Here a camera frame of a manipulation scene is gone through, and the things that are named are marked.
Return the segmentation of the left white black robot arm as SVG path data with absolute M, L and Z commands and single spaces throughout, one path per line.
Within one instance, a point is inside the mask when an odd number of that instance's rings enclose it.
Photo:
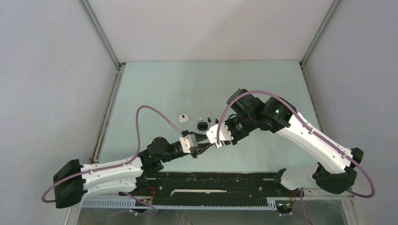
M 163 163 L 191 155 L 196 158 L 216 143 L 194 132 L 188 132 L 174 143 L 156 137 L 136 156 L 103 164 L 81 164 L 78 159 L 67 162 L 54 176 L 55 206 L 58 209 L 78 204 L 83 199 L 108 193 L 148 191 L 147 175 L 163 169 Z

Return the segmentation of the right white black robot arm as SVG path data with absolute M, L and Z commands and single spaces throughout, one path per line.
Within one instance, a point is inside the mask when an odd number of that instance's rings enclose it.
M 226 144 L 237 144 L 252 131 L 270 131 L 304 149 L 317 163 L 302 170 L 278 171 L 273 190 L 279 196 L 300 188 L 321 188 L 332 194 L 341 194 L 355 183 L 355 167 L 361 163 L 364 152 L 346 148 L 318 130 L 304 119 L 285 99 L 269 94 L 262 102 L 253 91 L 238 89 L 227 101 L 222 114 L 231 138 Z

